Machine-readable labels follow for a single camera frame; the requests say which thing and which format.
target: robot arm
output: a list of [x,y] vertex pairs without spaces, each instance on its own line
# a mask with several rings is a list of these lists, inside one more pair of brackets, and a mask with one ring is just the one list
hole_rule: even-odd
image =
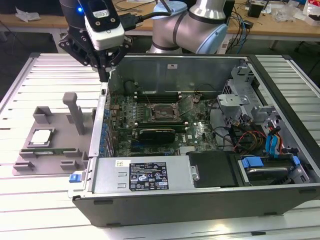
[[[196,54],[214,54],[227,34],[226,0],[197,0],[187,11],[180,1],[168,2],[170,16],[153,18],[150,53],[181,53],[181,48]],[[165,11],[159,3],[155,11]]]
[[108,70],[118,65],[132,46],[132,39],[125,36],[125,31],[154,16],[171,15],[164,0],[161,2],[166,12],[118,16],[112,0],[60,0],[68,30],[59,46],[82,65],[96,68],[100,81],[108,82]]

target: power supply label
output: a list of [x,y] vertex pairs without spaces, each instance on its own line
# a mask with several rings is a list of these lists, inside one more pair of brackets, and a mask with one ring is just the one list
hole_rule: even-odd
[[131,163],[129,189],[131,191],[168,190],[165,162]]

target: wooden table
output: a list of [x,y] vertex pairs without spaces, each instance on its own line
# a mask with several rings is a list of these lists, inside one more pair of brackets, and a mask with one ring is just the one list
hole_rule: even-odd
[[[259,18],[248,17],[247,11],[243,10],[244,6],[240,6],[244,0],[236,0],[236,10],[244,18],[253,22],[253,28],[248,36],[249,39],[256,40],[283,40],[283,41],[320,41],[320,27],[310,26],[306,22],[296,19],[295,22],[276,22],[273,20],[271,14],[261,14]],[[119,7],[132,8],[140,5],[141,3],[120,2]],[[153,11],[154,3],[146,4],[138,7],[141,10],[138,15],[146,15]],[[28,23],[21,21],[15,15],[0,14],[0,20],[7,25],[13,32],[35,32],[35,33],[50,33],[53,36],[54,42],[58,47],[58,42],[61,39],[60,34],[67,32],[68,24],[63,16],[47,16],[41,15],[41,20],[30,21]],[[153,30],[153,21],[146,20],[143,24],[135,30],[127,32],[128,35],[145,35],[151,36]],[[6,31],[3,26],[0,26],[0,31]],[[219,49],[219,53],[225,53],[226,46],[232,37],[238,32],[237,21],[231,19],[228,27],[228,34]]]

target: black cable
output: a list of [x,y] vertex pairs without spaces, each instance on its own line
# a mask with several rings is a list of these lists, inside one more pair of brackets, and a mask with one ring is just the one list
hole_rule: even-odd
[[138,23],[141,23],[144,20],[147,20],[147,19],[150,19],[150,18],[153,18],[153,17],[157,17],[157,16],[171,16],[171,14],[172,14],[171,9],[169,8],[169,6],[165,2],[165,0],[160,0],[160,2],[163,4],[163,6],[167,10],[167,12],[165,12],[165,11],[151,12],[151,13],[149,13],[147,15],[139,16],[138,17],[139,18]]
[[150,18],[153,18],[153,17],[157,17],[157,16],[170,16],[171,13],[169,12],[165,12],[165,11],[159,11],[159,12],[151,12],[147,15],[144,15],[144,16],[138,16],[138,20],[137,20],[137,23],[141,23],[143,22],[144,20],[147,20],[147,19],[150,19]]
[[215,91],[215,92],[221,92],[221,91],[217,91],[217,90],[215,89],[215,87],[212,86],[210,83],[201,83],[201,84],[199,84],[199,85],[196,87],[196,89],[195,89],[194,91],[197,93],[198,90],[199,90],[199,88],[200,88],[201,86],[209,86],[209,87],[211,87],[211,88],[213,89],[213,91]]
[[242,36],[242,34],[243,34],[243,26],[242,26],[242,22],[241,22],[242,17],[240,14],[237,13],[235,6],[233,6],[233,9],[234,9],[234,11],[232,11],[232,12],[236,15],[236,17],[235,16],[232,16],[232,17],[237,20],[237,22],[239,24],[239,28],[238,28],[238,32],[237,32],[236,36],[233,38],[233,40],[230,43],[230,46],[227,48],[226,52],[231,50],[233,47],[235,47],[239,44],[240,37],[238,39],[238,36],[239,36],[239,34],[240,34],[240,36]]
[[[208,126],[209,126],[210,130],[211,130],[212,132],[214,132],[217,136],[219,136],[220,138],[225,139],[227,142],[229,142],[229,143],[231,143],[231,144],[233,145],[234,143],[233,143],[231,140],[229,140],[228,138],[225,138],[223,135],[221,135],[220,133],[218,133],[218,132],[212,127],[212,125],[211,125],[211,123],[210,123],[211,110],[213,109],[214,104],[216,103],[216,101],[217,101],[217,98],[216,98],[216,99],[214,100],[214,102],[211,104],[211,107],[210,107],[210,110],[209,110],[209,113],[208,113]],[[239,148],[244,149],[244,150],[248,150],[246,147],[241,146],[240,144],[237,144],[237,146],[238,146]]]
[[126,11],[128,11],[128,10],[135,9],[135,8],[139,8],[139,7],[141,7],[141,6],[148,5],[148,4],[152,4],[152,3],[155,3],[155,2],[156,2],[156,0],[151,1],[151,2],[146,2],[146,3],[140,4],[140,5],[138,5],[138,6],[133,6],[133,7],[130,7],[130,8],[124,8],[123,10],[118,10],[117,12],[126,12]]
[[165,9],[167,10],[168,13],[170,13],[171,15],[171,9],[170,7],[167,5],[167,3],[165,2],[165,0],[160,0],[160,2],[163,4],[163,6],[165,7]]
[[221,151],[223,151],[223,150],[225,149],[225,147],[234,147],[233,145],[225,145],[225,143],[226,143],[226,136],[230,136],[230,134],[228,133],[228,134],[224,135],[224,136],[223,136],[223,145],[217,146],[218,149],[220,149],[220,147],[223,147],[222,149],[220,149]]
[[0,24],[2,24],[15,38],[18,40],[18,42],[27,50],[29,51],[29,48],[0,20]]
[[310,74],[312,73],[312,71],[316,68],[316,66],[320,63],[320,59],[312,66],[312,68],[310,69],[308,76],[310,76]]
[[229,130],[230,128],[227,126],[217,126],[213,129],[213,131],[215,131],[216,129],[225,129],[225,130]]

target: blue cable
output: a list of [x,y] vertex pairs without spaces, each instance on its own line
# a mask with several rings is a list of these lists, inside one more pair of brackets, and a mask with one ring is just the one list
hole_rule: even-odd
[[[242,29],[243,29],[243,30],[246,29],[245,23],[244,23],[244,20],[242,19],[242,17],[231,16],[231,18],[237,19],[237,20],[241,21]],[[240,35],[239,38],[241,39],[241,40],[239,41],[239,43],[240,43],[241,45],[239,46],[236,54],[238,54],[238,53],[241,51],[242,47],[244,46],[244,44],[245,44],[245,39],[246,39],[246,34],[245,34],[245,33],[243,34],[243,31],[242,31],[242,33],[241,33],[241,35]]]
[[[242,25],[242,29],[243,30],[245,30],[246,29],[246,27],[245,27],[245,23],[244,23],[244,20],[242,19],[242,17],[241,18],[239,18],[240,20],[241,20],[241,25]],[[239,54],[240,53],[240,51],[241,51],[241,49],[242,49],[242,47],[244,46],[244,44],[245,44],[245,37],[243,37],[242,38],[242,43],[241,43],[241,46],[238,48],[238,50],[236,51],[236,54]]]

